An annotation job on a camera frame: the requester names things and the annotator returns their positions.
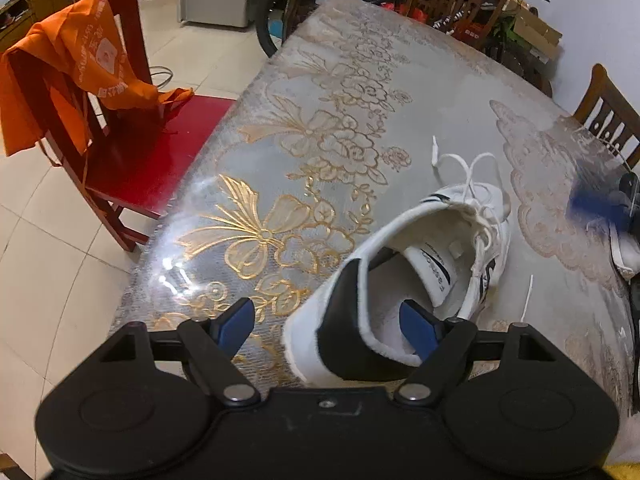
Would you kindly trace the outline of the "wooden chair by wall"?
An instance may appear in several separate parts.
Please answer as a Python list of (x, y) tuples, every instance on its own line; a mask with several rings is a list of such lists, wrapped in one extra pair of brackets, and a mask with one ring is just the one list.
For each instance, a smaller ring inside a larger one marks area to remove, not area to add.
[(617, 157), (628, 170), (639, 163), (639, 113), (617, 89), (606, 68), (594, 64), (590, 83), (573, 118)]

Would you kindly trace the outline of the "wooden sideboard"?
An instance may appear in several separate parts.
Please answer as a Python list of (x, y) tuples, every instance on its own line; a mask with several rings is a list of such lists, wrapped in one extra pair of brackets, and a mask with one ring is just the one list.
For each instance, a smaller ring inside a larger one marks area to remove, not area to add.
[(0, 51), (22, 39), (32, 27), (62, 10), (70, 0), (10, 0), (1, 8)]

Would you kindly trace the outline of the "orange bag on chair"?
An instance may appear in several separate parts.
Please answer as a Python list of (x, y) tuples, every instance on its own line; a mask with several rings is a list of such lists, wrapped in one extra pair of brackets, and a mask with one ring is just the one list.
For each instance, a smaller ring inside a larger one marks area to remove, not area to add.
[(1, 131), (8, 156), (33, 148), (48, 129), (36, 121), (10, 66), (24, 52), (43, 62), (43, 80), (54, 109), (78, 152), (88, 146), (89, 102), (70, 94), (65, 78), (96, 96), (109, 110), (156, 107), (170, 112), (194, 96), (191, 89), (161, 92), (132, 70), (107, 0), (79, 0), (36, 23), (1, 58)]

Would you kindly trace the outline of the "red wooden chair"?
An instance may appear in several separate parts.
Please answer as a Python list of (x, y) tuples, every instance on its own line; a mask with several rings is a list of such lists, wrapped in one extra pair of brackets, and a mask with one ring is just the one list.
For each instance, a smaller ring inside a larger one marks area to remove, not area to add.
[(39, 125), (53, 153), (82, 198), (119, 246), (132, 252), (149, 237), (120, 217), (125, 210), (159, 219), (196, 155), (230, 110), (228, 98), (197, 96), (164, 110), (110, 110), (100, 106), (104, 125), (70, 76), (62, 83), (79, 113), (87, 148), (76, 148), (42, 79), (34, 96), (42, 106)]

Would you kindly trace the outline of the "white black-striped sneaker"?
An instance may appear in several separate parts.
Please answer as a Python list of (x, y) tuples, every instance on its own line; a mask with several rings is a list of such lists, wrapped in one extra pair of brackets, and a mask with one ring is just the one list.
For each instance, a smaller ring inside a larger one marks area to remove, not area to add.
[(282, 344), (302, 382), (330, 388), (407, 377), (421, 363), (399, 325), (407, 299), (439, 320), (460, 318), (473, 233), (440, 190), (374, 232), (288, 318)]

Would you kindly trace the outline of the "cardboard box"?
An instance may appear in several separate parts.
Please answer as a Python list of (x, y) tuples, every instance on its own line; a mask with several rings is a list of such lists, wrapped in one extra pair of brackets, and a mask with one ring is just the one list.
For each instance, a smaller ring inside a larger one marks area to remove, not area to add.
[(526, 50), (543, 63), (558, 57), (562, 38), (560, 32), (522, 6), (515, 11), (513, 17), (513, 33)]

